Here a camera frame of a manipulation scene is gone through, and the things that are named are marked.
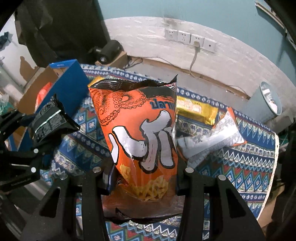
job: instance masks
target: black cloth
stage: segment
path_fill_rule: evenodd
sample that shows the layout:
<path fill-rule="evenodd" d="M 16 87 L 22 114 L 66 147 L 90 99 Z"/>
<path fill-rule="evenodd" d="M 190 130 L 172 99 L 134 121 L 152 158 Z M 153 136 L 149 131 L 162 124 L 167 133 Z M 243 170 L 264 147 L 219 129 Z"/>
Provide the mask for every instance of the black cloth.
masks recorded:
<path fill-rule="evenodd" d="M 8 41 L 8 32 L 5 32 L 2 36 L 0 36 L 0 50 L 3 48 L 4 44 Z"/>
<path fill-rule="evenodd" d="M 15 16 L 19 43 L 39 67 L 68 59 L 93 64 L 89 50 L 107 43 L 96 0 L 24 0 Z"/>

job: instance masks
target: wall socket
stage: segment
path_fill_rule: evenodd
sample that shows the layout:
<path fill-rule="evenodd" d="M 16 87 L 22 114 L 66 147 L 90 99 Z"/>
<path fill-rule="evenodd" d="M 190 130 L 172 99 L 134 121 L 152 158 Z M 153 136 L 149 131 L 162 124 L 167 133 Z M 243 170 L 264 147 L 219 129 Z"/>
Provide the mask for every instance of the wall socket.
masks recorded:
<path fill-rule="evenodd" d="M 200 48 L 211 52 L 216 52 L 216 41 L 199 36 L 197 34 L 191 34 L 174 29 L 165 29 L 165 39 L 193 46 L 198 46 L 196 42 L 199 42 Z"/>
<path fill-rule="evenodd" d="M 178 31 L 178 42 L 190 44 L 191 34 L 183 31 Z"/>
<path fill-rule="evenodd" d="M 216 44 L 217 44 L 216 41 L 205 38 L 202 48 L 211 52 L 215 52 Z"/>
<path fill-rule="evenodd" d="M 170 41 L 177 41 L 178 31 L 174 29 L 165 29 L 165 38 Z"/>
<path fill-rule="evenodd" d="M 205 38 L 202 36 L 199 36 L 197 34 L 191 34 L 190 45 L 196 46 L 194 42 L 199 42 L 200 48 L 202 48 L 204 40 Z"/>

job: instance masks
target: cardboard box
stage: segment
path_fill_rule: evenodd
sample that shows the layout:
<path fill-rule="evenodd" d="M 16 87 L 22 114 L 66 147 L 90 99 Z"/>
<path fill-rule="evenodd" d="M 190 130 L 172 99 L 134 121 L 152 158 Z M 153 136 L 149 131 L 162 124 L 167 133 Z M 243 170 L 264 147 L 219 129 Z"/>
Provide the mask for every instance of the cardboard box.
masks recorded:
<path fill-rule="evenodd" d="M 57 98 L 63 103 L 66 113 L 72 117 L 81 100 L 87 96 L 87 85 L 89 84 L 89 79 L 77 60 L 52 63 L 46 67 L 18 103 L 18 110 L 21 113 L 33 114 L 35 112 L 37 94 L 48 82 L 53 83 L 53 86 L 36 112 L 39 112 L 50 101 L 50 98 L 57 94 Z M 18 150 L 26 151 L 32 146 L 29 133 L 25 127 L 17 129 L 13 137 Z"/>
<path fill-rule="evenodd" d="M 95 62 L 96 66 L 106 66 L 106 67 L 116 67 L 122 69 L 128 63 L 127 53 L 121 51 L 121 53 L 116 57 L 116 59 L 110 64 L 101 64 L 99 61 Z"/>

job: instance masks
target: table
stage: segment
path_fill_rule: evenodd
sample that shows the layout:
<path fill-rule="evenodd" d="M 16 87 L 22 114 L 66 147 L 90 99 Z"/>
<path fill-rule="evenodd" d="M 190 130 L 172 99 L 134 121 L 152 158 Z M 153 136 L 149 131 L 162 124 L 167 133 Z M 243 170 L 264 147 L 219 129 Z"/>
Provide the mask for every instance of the table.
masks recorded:
<path fill-rule="evenodd" d="M 85 74 L 90 79 L 96 76 L 113 76 L 120 79 L 142 81 L 154 79 L 146 75 L 124 71 L 122 69 L 82 64 Z M 208 103 L 219 108 L 216 121 L 227 111 L 223 103 L 177 88 L 177 94 L 186 98 Z M 246 144 L 224 147 L 209 154 L 196 168 L 202 175 L 216 177 L 225 175 L 247 202 L 254 216 L 258 219 L 266 204 L 279 152 L 279 139 L 267 126 L 252 120 L 234 110 L 239 131 Z M 74 116 L 81 126 L 80 131 L 66 136 L 61 146 L 55 151 L 50 170 L 41 171 L 42 178 L 51 185 L 61 173 L 81 175 L 97 166 L 102 158 L 110 157 L 110 152 L 100 128 L 90 96 L 82 100 Z M 177 136 L 207 134 L 211 126 L 178 116 Z M 76 215 L 81 222 L 81 197 L 77 197 Z M 161 223 L 141 225 L 133 222 L 115 225 L 106 222 L 111 239 L 125 241 L 145 236 L 151 240 L 175 240 L 181 216 L 176 216 Z M 209 202 L 205 198 L 205 219 L 203 238 L 209 235 Z"/>

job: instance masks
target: gray bucket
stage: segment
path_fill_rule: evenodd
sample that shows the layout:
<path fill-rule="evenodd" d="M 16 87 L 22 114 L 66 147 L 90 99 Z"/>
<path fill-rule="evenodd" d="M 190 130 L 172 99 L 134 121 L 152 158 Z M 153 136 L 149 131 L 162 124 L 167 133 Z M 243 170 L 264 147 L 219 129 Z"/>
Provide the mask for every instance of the gray bucket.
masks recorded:
<path fill-rule="evenodd" d="M 267 102 L 266 95 L 263 91 L 269 89 L 270 96 L 272 97 L 274 103 L 277 105 L 278 110 L 275 113 Z M 262 81 L 258 89 L 249 99 L 249 101 L 243 106 L 242 113 L 251 117 L 252 119 L 260 122 L 266 123 L 268 120 L 275 118 L 280 115 L 282 111 L 281 102 L 275 91 L 275 89 L 268 83 Z"/>

